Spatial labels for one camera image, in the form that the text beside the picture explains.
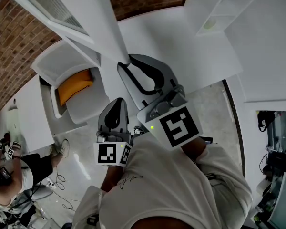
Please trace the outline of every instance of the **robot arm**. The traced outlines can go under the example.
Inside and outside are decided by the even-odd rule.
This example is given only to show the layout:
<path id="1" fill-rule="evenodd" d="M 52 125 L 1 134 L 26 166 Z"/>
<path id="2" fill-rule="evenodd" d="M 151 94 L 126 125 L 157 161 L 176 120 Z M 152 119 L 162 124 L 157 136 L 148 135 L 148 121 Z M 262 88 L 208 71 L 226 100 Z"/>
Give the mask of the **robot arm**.
<path id="1" fill-rule="evenodd" d="M 130 64 L 138 67 L 154 81 L 154 89 L 145 90 L 129 70 L 118 63 L 118 73 L 140 110 L 138 120 L 163 145 L 173 150 L 202 134 L 193 103 L 185 98 L 184 88 L 178 84 L 171 68 L 154 58 L 130 54 Z M 111 102 L 99 117 L 97 143 L 94 144 L 97 164 L 125 166 L 131 149 L 131 135 L 127 130 L 126 102 L 118 98 Z"/>

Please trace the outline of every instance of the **cable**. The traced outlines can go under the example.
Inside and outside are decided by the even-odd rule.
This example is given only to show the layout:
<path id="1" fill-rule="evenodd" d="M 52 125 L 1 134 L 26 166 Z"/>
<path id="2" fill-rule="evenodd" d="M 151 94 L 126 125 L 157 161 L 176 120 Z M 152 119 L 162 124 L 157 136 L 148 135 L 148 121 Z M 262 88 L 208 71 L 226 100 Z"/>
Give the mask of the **cable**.
<path id="1" fill-rule="evenodd" d="M 259 170 L 263 173 L 262 169 L 261 169 L 261 164 L 264 160 L 264 158 L 267 156 L 267 154 L 264 155 L 264 157 L 262 158 L 261 162 L 259 163 Z"/>
<path id="2" fill-rule="evenodd" d="M 55 178 L 55 184 L 58 186 L 58 188 L 62 191 L 65 190 L 65 186 L 62 182 L 66 182 L 66 178 L 64 178 L 62 175 L 59 175 L 58 174 L 58 168 L 56 167 L 56 178 Z M 72 200 L 72 201 L 76 201 L 76 202 L 80 202 L 78 200 L 75 200 L 75 199 L 70 199 L 70 198 L 63 198 L 62 196 L 60 196 L 59 194 L 57 194 L 53 189 L 52 189 L 53 193 L 55 193 L 58 197 L 60 197 L 61 199 L 65 200 L 67 203 L 69 203 L 71 205 L 71 208 L 70 207 L 67 207 L 65 204 L 61 204 L 61 206 L 65 209 L 69 209 L 69 210 L 72 210 L 75 212 L 75 210 L 73 209 L 73 205 L 72 203 L 70 203 L 68 200 Z"/>
<path id="3" fill-rule="evenodd" d="M 55 178 L 55 184 L 57 184 L 57 186 L 59 187 L 60 190 L 64 191 L 65 186 L 61 182 L 66 182 L 66 179 L 62 175 L 58 175 L 58 168 L 57 167 L 56 167 L 56 175 L 57 176 Z"/>

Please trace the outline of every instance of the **sneaker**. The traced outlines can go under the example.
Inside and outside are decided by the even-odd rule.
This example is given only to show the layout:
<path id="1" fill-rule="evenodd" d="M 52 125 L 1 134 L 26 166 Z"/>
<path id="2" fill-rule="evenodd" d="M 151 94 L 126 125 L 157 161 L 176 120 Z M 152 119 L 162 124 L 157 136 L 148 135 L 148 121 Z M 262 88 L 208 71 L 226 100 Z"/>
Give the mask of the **sneaker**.
<path id="1" fill-rule="evenodd" d="M 143 135 L 145 133 L 144 130 L 139 126 L 135 126 L 133 132 L 138 135 Z"/>
<path id="2" fill-rule="evenodd" d="M 67 139 L 63 140 L 63 142 L 61 144 L 61 149 L 59 152 L 62 154 L 62 156 L 64 158 L 68 157 L 69 149 L 70 149 L 69 141 Z"/>

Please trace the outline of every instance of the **white chair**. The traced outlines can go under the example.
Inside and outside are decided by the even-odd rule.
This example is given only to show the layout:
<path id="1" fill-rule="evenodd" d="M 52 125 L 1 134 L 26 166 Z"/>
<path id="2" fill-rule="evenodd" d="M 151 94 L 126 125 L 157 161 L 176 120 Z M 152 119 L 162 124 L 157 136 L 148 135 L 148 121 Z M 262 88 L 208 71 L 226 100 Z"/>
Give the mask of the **white chair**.
<path id="1" fill-rule="evenodd" d="M 89 51 L 89 48 L 86 50 L 88 53 L 94 54 L 97 62 L 97 54 L 92 50 Z M 51 99 L 56 118 L 60 118 L 68 109 L 72 121 L 81 124 L 99 115 L 110 102 L 99 68 L 88 62 L 64 40 L 53 44 L 42 52 L 32 63 L 31 68 L 51 85 Z M 90 69 L 93 85 L 70 98 L 65 106 L 61 106 L 57 88 L 70 76 L 85 69 Z"/>

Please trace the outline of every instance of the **orange cushion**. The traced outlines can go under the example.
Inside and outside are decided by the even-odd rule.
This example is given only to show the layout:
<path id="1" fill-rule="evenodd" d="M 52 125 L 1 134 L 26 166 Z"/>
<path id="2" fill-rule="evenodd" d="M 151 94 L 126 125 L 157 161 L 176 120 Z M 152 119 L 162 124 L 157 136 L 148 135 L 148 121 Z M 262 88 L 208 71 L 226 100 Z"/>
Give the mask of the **orange cushion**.
<path id="1" fill-rule="evenodd" d="M 85 89 L 92 84 L 93 81 L 89 69 L 69 77 L 58 87 L 61 106 L 63 106 L 70 98 L 78 94 L 82 89 Z"/>

